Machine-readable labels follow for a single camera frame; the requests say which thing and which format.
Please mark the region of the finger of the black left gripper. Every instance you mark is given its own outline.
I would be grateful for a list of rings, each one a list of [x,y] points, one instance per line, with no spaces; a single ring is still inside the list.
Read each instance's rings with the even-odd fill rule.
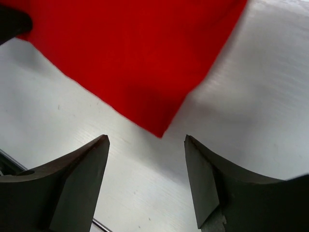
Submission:
[[[29,0],[0,0],[0,44],[13,38],[27,40],[33,28]]]

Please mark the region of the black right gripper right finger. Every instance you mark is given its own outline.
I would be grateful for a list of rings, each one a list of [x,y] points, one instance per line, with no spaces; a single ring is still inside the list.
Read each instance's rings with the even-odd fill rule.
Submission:
[[[280,180],[254,173],[184,141],[198,228],[203,232],[306,232],[309,176]]]

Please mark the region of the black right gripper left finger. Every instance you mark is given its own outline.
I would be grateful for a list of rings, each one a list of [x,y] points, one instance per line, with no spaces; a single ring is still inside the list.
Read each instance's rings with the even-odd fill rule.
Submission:
[[[1,231],[90,231],[109,147],[109,138],[101,135],[32,169],[1,153]]]

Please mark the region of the red t-shirt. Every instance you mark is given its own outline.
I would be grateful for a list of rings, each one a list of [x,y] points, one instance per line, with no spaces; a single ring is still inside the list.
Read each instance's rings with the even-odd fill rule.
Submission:
[[[66,76],[157,137],[207,75],[244,0],[6,0]]]

